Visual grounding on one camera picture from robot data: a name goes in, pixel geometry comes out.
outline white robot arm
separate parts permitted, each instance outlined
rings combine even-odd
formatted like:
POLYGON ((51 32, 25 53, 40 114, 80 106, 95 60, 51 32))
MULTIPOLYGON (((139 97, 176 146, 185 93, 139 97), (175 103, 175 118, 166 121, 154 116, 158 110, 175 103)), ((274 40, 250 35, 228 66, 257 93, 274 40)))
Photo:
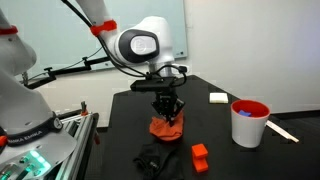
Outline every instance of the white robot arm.
POLYGON ((12 75, 21 74, 31 68, 36 62, 34 50, 16 35, 17 32, 17 28, 10 25, 0 10, 0 50, 3 52, 14 52, 14 55, 9 52, 1 53, 1 67, 10 70, 7 73, 12 75))
MULTIPOLYGON (((103 0, 77 2, 94 26, 113 21, 103 0)), ((152 73, 163 65, 174 62, 169 25, 162 17, 147 17, 121 33, 114 29, 97 34, 100 34, 115 58, 125 64, 148 62, 152 73)), ((164 68, 160 75, 168 77, 173 74, 171 68, 164 68)))

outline green light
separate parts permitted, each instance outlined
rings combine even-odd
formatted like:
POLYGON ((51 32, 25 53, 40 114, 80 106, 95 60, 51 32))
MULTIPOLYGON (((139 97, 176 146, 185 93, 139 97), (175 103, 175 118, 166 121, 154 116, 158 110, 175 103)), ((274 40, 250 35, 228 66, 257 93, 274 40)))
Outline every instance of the green light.
POLYGON ((1 180, 7 180, 8 179, 8 176, 7 175, 3 175, 1 180))
POLYGON ((40 163, 44 163, 46 160, 43 159, 43 157, 38 157, 37 159, 40 163))
POLYGON ((48 162, 45 162, 43 165, 47 170, 51 168, 51 165, 48 162))
POLYGON ((35 158, 40 156, 39 153, 37 153, 37 151, 30 151, 30 154, 35 158))
POLYGON ((28 171, 28 172, 30 172, 30 171, 32 171, 32 169, 34 168, 34 165, 33 164, 29 164, 29 166, 28 167, 26 167, 26 171, 28 171))
POLYGON ((39 176, 40 174, 41 174, 41 170, 40 169, 38 169, 37 171, 35 171, 33 173, 34 176, 39 176))

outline white block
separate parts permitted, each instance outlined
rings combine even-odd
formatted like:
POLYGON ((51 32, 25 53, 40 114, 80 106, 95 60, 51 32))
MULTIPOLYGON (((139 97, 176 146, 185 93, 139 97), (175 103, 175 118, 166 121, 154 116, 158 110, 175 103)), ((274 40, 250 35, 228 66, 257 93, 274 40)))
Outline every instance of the white block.
POLYGON ((228 103, 227 93, 210 93, 210 103, 228 103))

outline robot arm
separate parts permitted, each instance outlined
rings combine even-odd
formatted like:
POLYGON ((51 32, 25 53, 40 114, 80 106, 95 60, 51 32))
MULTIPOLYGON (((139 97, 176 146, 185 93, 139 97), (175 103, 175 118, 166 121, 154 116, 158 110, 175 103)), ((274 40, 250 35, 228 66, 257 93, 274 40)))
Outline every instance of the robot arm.
MULTIPOLYGON (((112 22, 103 0, 77 0, 78 4, 94 26, 112 22)), ((118 29, 101 31, 112 55, 124 64, 148 62, 150 73, 166 64, 172 64, 172 42, 167 21, 161 17, 147 17, 136 26, 119 32, 118 29)), ((173 76, 170 68, 164 68, 162 77, 173 76)))
POLYGON ((17 32, 18 29, 10 25, 0 9, 0 74, 16 76, 36 62, 34 50, 19 38, 17 32))
MULTIPOLYGON (((77 2, 94 28, 113 22, 103 0, 77 0, 77 2)), ((175 91, 176 78, 171 71, 174 57, 167 21, 161 17, 151 16, 121 33, 117 29, 95 33, 103 39, 111 55, 118 61, 124 64, 148 62, 149 73, 161 77, 151 76, 146 80, 138 80, 131 85, 131 90, 155 92, 156 100, 152 106, 167 121, 172 122, 185 103, 178 99, 175 91)))

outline white cup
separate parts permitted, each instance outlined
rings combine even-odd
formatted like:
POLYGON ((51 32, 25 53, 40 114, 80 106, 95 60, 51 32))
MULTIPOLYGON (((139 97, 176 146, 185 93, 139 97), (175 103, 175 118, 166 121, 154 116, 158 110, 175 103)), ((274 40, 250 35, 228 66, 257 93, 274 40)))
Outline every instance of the white cup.
POLYGON ((231 105, 232 139, 243 147, 259 146, 269 116, 269 108, 260 102, 252 100, 233 102, 231 105), (241 110, 251 115, 239 114, 241 110))

